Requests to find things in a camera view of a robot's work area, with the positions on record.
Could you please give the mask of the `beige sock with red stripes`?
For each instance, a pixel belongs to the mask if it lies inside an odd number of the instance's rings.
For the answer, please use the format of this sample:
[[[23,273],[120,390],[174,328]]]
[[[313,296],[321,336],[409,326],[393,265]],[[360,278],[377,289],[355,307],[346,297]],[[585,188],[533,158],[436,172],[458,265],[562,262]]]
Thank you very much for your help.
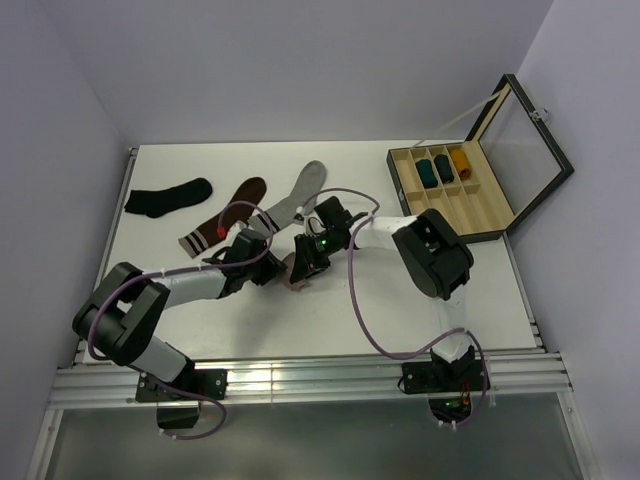
[[[282,259],[282,262],[285,264],[286,269],[280,274],[279,281],[285,286],[287,289],[293,292],[300,292],[306,285],[307,280],[302,279],[297,282],[291,282],[290,277],[293,271],[293,266],[295,263],[295,253],[291,252],[286,257]]]

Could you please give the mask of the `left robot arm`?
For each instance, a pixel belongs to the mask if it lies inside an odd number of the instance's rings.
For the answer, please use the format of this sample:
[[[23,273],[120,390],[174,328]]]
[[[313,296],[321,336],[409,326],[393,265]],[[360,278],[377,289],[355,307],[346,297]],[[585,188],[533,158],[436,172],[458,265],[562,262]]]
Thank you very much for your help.
[[[170,398],[183,399],[195,386],[193,362],[155,336],[163,312],[226,298],[247,282],[263,286],[285,270],[269,252],[268,239],[249,229],[241,230],[221,256],[198,266],[145,272],[121,262],[77,312],[72,329],[107,360],[156,377]]]

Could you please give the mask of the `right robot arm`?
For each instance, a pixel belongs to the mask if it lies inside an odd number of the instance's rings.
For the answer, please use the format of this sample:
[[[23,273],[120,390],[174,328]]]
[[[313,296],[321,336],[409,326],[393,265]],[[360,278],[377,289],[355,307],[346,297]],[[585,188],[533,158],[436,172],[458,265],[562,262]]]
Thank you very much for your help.
[[[446,390],[457,388],[466,379],[467,368],[480,347],[468,330],[465,303],[474,257],[453,227],[436,209],[405,217],[380,217],[376,211],[353,215],[335,196],[317,204],[314,211],[323,229],[314,231],[306,226],[305,232],[294,238],[289,283],[300,284],[326,271],[330,256],[345,250],[352,307],[369,343],[395,360],[428,352],[436,362],[432,368],[435,383]],[[398,253],[413,284],[438,309],[440,335],[419,350],[388,352],[368,330],[356,298],[354,271],[355,251],[366,248]]]

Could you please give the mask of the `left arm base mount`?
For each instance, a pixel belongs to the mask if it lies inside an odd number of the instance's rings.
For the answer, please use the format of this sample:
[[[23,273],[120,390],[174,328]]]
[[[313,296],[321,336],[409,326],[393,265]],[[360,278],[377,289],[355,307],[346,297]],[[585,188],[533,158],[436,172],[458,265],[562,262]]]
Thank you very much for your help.
[[[173,382],[163,382],[149,373],[139,375],[135,402],[156,405],[156,424],[160,433],[176,440],[198,440],[217,433],[227,419],[221,403],[227,388],[225,369],[192,369]],[[205,403],[216,406],[220,419],[207,431],[188,433],[202,413]]]

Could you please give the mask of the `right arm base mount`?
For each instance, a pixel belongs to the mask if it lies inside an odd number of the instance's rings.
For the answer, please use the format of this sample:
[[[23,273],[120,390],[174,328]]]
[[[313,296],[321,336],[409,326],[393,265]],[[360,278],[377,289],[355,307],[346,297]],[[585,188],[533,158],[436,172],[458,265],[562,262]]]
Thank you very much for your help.
[[[472,395],[486,395],[491,383],[483,364],[474,360],[457,371],[446,362],[406,362],[398,389],[406,395],[426,395],[430,413],[446,424],[467,420],[474,411]]]

